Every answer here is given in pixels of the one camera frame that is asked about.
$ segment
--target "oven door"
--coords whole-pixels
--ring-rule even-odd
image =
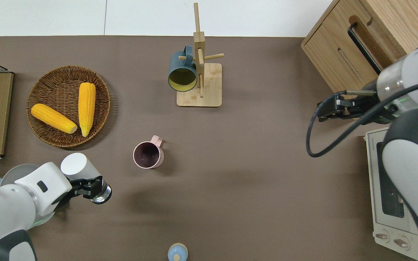
[[[383,168],[381,152],[385,134],[386,129],[373,133],[369,144],[375,223],[418,235],[418,229],[409,210],[398,196],[396,187]]]

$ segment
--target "mug handle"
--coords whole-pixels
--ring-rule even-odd
[[[156,144],[157,147],[160,147],[162,143],[162,139],[159,136],[154,135],[151,139],[151,142]]]
[[[191,62],[193,61],[193,48],[189,45],[185,46],[185,49],[183,50],[183,56],[186,56],[185,59],[185,67],[189,67],[191,65]]]

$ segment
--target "pink mug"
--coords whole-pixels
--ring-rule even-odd
[[[151,141],[138,144],[133,150],[133,161],[142,169],[154,169],[164,161],[164,152],[161,149],[162,139],[154,135]]]

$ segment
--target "toaster oven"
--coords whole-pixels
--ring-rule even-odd
[[[365,134],[372,200],[373,237],[377,244],[418,260],[418,229],[381,162],[388,128]]]

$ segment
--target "white wall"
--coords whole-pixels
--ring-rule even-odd
[[[194,0],[0,0],[0,36],[193,35]],[[332,0],[199,0],[206,36],[304,37]]]

